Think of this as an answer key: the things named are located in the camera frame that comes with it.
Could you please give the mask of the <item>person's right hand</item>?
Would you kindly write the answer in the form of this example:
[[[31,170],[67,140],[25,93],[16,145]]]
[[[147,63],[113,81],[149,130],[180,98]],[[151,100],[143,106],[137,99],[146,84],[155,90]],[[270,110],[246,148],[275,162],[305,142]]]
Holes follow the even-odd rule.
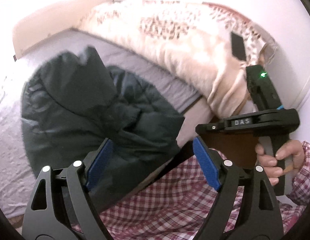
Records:
[[[272,186],[278,184],[279,178],[284,174],[284,169],[278,165],[280,160],[292,157],[292,173],[294,176],[300,171],[305,161],[305,152],[299,140],[286,142],[276,152],[275,156],[267,155],[261,144],[255,146],[255,152],[257,160],[263,167]]]

